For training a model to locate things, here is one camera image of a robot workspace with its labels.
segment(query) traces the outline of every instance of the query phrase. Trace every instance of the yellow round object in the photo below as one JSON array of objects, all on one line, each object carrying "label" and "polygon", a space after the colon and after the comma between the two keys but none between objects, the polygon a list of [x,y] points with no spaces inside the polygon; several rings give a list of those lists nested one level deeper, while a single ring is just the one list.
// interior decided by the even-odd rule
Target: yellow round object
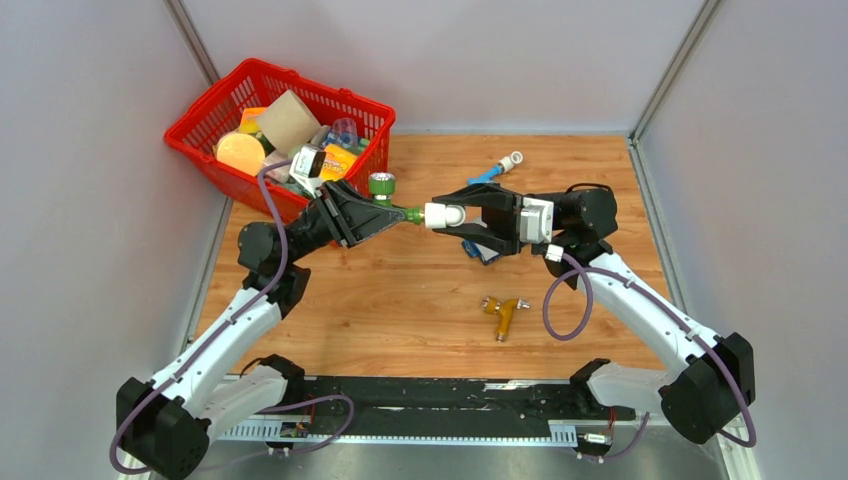
[{"label": "yellow round object", "polygon": [[256,176],[265,160],[262,143],[246,133],[231,132],[218,141],[215,158],[237,170]]}]

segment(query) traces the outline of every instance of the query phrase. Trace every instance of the yellow package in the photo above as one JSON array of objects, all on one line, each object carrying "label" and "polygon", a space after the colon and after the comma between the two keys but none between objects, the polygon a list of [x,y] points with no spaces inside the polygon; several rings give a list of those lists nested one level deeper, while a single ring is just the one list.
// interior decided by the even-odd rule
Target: yellow package
[{"label": "yellow package", "polygon": [[345,174],[359,159],[359,157],[338,145],[327,145],[324,151],[327,152],[327,156],[324,157],[324,165],[321,167],[322,180],[344,178]]},{"label": "yellow package", "polygon": [[256,118],[262,115],[266,107],[245,108],[241,114],[241,122],[239,123],[239,133],[256,133],[259,131],[259,124],[256,123]]}]

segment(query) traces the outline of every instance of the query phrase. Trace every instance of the red plastic basket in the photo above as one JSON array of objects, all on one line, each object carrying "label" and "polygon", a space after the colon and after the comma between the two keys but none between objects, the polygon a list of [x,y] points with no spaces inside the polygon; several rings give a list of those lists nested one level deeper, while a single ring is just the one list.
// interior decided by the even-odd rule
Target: red plastic basket
[{"label": "red plastic basket", "polygon": [[[212,146],[238,127],[245,108],[268,106],[286,90],[293,90],[322,125],[346,117],[356,121],[359,135],[370,143],[345,179],[367,194],[368,176],[388,169],[389,129],[395,111],[346,88],[333,89],[255,58],[242,62],[198,98],[165,132],[165,143],[185,154],[225,195],[270,213],[256,177],[219,163]],[[270,182],[268,190],[286,222],[294,220],[309,201]]]}]

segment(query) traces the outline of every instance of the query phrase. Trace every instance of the green knob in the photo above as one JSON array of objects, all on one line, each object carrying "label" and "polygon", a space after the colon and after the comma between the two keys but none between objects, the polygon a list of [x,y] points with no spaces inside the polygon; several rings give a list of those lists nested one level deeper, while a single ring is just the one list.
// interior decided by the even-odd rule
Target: green knob
[{"label": "green knob", "polygon": [[395,176],[391,173],[377,172],[368,177],[368,191],[374,197],[374,203],[391,206],[395,193]]}]

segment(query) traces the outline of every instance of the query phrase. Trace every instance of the wood surface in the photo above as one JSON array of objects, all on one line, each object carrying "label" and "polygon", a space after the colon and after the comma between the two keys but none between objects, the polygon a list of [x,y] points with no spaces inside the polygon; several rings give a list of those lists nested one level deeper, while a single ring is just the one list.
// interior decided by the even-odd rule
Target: wood surface
[{"label": "wood surface", "polygon": [[[667,294],[622,137],[393,135],[389,169],[397,176],[395,204],[423,205],[453,192],[513,150],[523,152],[524,163],[500,177],[511,190],[562,191],[577,182],[612,186],[619,231],[609,242],[647,283]],[[198,334],[240,288],[245,270],[236,263],[237,235],[257,220],[267,217],[234,206]],[[312,269],[301,303],[234,371],[272,353],[314,375],[568,378],[597,357],[661,368],[653,352],[600,305],[577,339],[551,338],[541,307],[553,277],[529,250],[484,267],[466,256],[458,238],[406,223],[353,249],[321,249],[298,262]],[[531,304],[516,313],[503,343],[495,341],[497,317],[480,308],[486,295]],[[583,294],[562,286],[551,302],[554,326],[570,331],[584,307]]]}]

